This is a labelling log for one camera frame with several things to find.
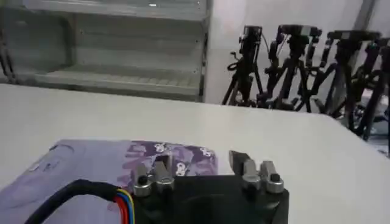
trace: red wire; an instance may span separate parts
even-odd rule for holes
[[[118,204],[121,210],[122,224],[129,224],[129,213],[127,212],[126,204],[120,197],[115,197],[115,202]]]

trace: black tripod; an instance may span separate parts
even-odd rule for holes
[[[352,68],[349,65],[350,59],[360,50],[363,41],[374,41],[380,38],[380,33],[366,32],[358,30],[346,30],[346,31],[334,31],[328,33],[328,40],[326,47],[322,55],[322,61],[320,67],[324,68],[327,64],[330,48],[334,40],[339,40],[337,43],[337,53],[335,56],[336,63],[331,64],[325,72],[319,72],[314,80],[313,87],[310,91],[310,95],[316,95],[319,91],[319,87],[323,84],[325,79],[335,72],[335,77],[331,83],[325,105],[318,99],[315,103],[319,107],[321,113],[336,116],[337,110],[342,107],[345,108],[345,118],[347,119],[347,125],[350,130],[354,130],[353,112],[355,111],[356,94],[354,93],[352,83]],[[334,91],[336,86],[339,86],[342,79],[345,79],[346,84],[346,100],[334,110]]]
[[[305,63],[300,59],[305,54],[305,48],[309,44],[309,37],[312,37],[309,53],[307,55],[307,65],[311,66],[311,61],[315,51],[315,44],[318,43],[319,36],[322,31],[316,27],[301,26],[301,25],[281,25],[278,28],[276,40],[272,42],[271,49],[269,51],[269,59],[272,61],[271,67],[266,69],[266,73],[269,75],[269,81],[267,85],[267,97],[272,97],[272,92],[281,76],[287,71],[285,79],[283,81],[282,88],[280,90],[278,98],[275,100],[273,107],[279,110],[295,110],[294,106],[297,99],[293,103],[284,102],[288,99],[293,78],[296,71],[299,70],[301,81],[298,94],[302,97],[302,103],[306,105],[307,112],[311,112],[310,97],[308,95],[307,80],[308,74],[306,71]],[[279,44],[284,39],[284,35],[290,35],[288,40],[290,54],[282,67],[278,67],[278,58],[276,51]]]
[[[389,81],[390,47],[387,45],[389,41],[389,38],[380,39],[376,41],[375,45],[376,48],[381,49],[380,55],[382,57],[382,64],[380,70],[375,70],[371,75],[371,77],[378,77],[378,80],[374,81],[371,98],[368,101],[359,126],[355,130],[355,133],[362,137],[365,141],[367,141],[371,135],[371,128],[374,123],[375,112],[383,94],[385,93],[386,82]]]
[[[364,93],[364,90],[366,88],[374,89],[375,84],[374,79],[378,77],[378,72],[374,70],[375,62],[377,61],[377,58],[379,56],[381,49],[381,45],[378,43],[378,41],[373,41],[366,47],[366,59],[357,70],[354,76],[352,76],[352,90],[353,90],[353,96],[355,98],[356,102],[360,102],[362,95]],[[340,117],[341,110],[346,105],[346,99],[342,101],[342,103],[331,113],[332,117]]]
[[[241,106],[241,107],[256,107],[256,103],[249,99],[250,89],[252,87],[253,77],[251,73],[255,74],[258,90],[263,94],[263,87],[258,73],[257,58],[260,50],[262,27],[245,26],[244,35],[239,39],[241,48],[239,53],[243,55],[238,62],[233,63],[227,67],[229,71],[236,71],[232,77],[229,88],[222,101],[226,105]],[[242,99],[238,100],[238,92],[241,93]]]
[[[8,82],[18,84],[2,30],[0,30],[0,65],[3,70],[3,74],[8,79]]]

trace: camera mount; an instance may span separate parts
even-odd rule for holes
[[[259,93],[263,94],[263,87],[257,66],[262,31],[263,28],[260,26],[245,26],[244,34],[239,38],[239,42],[241,43],[239,53],[242,57],[236,63],[227,67],[229,71],[236,72],[232,77],[232,81],[222,101],[223,105],[226,105],[229,101],[229,105],[256,107],[256,103],[249,99],[250,89],[254,79],[250,76],[251,73],[255,74]],[[241,93],[242,99],[237,99],[238,93]]]
[[[307,66],[312,65],[316,44],[318,43],[321,34],[322,31],[320,29],[311,26],[280,25],[278,27],[276,40],[272,42],[269,50],[271,67],[265,69],[265,73],[269,75],[267,93],[263,95],[259,94],[258,100],[260,102],[264,102],[266,99],[272,98],[276,84],[287,70],[282,89],[280,90],[280,94],[274,102],[273,107],[275,109],[281,110],[293,110],[297,101],[295,101],[295,103],[286,103],[285,100],[289,97],[293,78],[296,74],[296,71],[299,70],[301,76],[299,94],[302,96],[302,101],[305,102],[307,106],[307,111],[311,112],[307,88],[308,74],[306,72],[305,63],[300,58],[305,55],[305,48],[308,44],[310,44],[306,57],[306,64]],[[290,36],[289,40],[287,41],[289,44],[290,53],[289,58],[287,58],[284,61],[282,67],[279,68],[277,49],[286,38],[285,35]]]

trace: white wall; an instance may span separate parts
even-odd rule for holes
[[[232,73],[226,67],[234,62],[231,51],[238,51],[238,37],[245,25],[263,26],[268,44],[276,36],[279,24],[305,24],[323,29],[316,55],[321,55],[326,33],[335,29],[351,29],[363,0],[214,0],[211,15],[205,102],[221,103]],[[286,56],[287,45],[281,53]],[[269,66],[264,42],[258,61],[263,87]]]
[[[390,1],[389,0],[377,0],[377,3],[372,12],[368,30],[379,31],[382,33],[382,37],[390,38]],[[379,69],[382,63],[381,57],[378,57],[375,69]]]

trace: yellow wire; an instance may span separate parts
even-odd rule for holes
[[[132,204],[132,220],[133,220],[133,224],[135,224],[135,213],[134,213],[134,201],[133,201],[133,198],[132,196],[124,189],[118,189],[119,192],[122,192],[123,194],[125,194],[126,196],[128,196],[128,198],[130,199],[130,203]]]

